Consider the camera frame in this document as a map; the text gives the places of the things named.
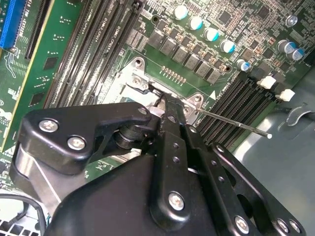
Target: black cable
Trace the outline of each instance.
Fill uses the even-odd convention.
[[[9,224],[13,225],[19,220],[21,220],[24,216],[26,216],[26,213],[28,212],[30,207],[30,204],[23,202],[23,211],[21,213],[18,213],[17,216],[15,216],[12,220],[9,221]]]
[[[37,211],[38,215],[38,222],[39,222],[39,231],[40,235],[44,235],[44,232],[46,230],[46,218],[43,212],[43,209],[41,208],[40,204],[36,202],[35,200],[25,197],[25,196],[20,196],[20,195],[15,195],[15,194],[0,194],[0,199],[13,199],[13,200],[18,200],[22,201],[24,203],[27,203],[31,205],[35,210]]]

